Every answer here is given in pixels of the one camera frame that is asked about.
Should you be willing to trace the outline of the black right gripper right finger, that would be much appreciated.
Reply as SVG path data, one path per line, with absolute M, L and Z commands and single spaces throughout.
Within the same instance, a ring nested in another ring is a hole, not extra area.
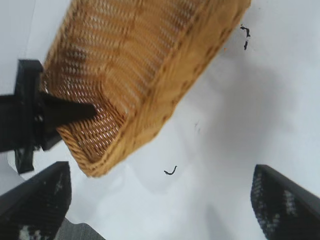
M 320 199 L 265 164 L 254 168 L 250 202 L 268 240 L 318 240 Z

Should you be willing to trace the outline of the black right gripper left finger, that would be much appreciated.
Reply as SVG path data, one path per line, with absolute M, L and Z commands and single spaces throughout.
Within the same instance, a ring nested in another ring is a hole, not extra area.
M 70 165 L 58 161 L 0 197 L 2 240 L 53 240 L 72 201 Z

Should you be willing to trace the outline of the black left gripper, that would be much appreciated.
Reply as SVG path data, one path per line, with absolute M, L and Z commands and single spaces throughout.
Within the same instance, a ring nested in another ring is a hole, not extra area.
M 0 96 L 0 151 L 14 151 L 19 174 L 34 170 L 35 102 L 42 71 L 39 60 L 18 60 L 14 92 Z M 62 140 L 56 128 L 92 119 L 96 115 L 96 109 L 90 103 L 73 102 L 50 94 L 41 95 L 41 104 L 44 120 L 41 148 L 44 151 Z

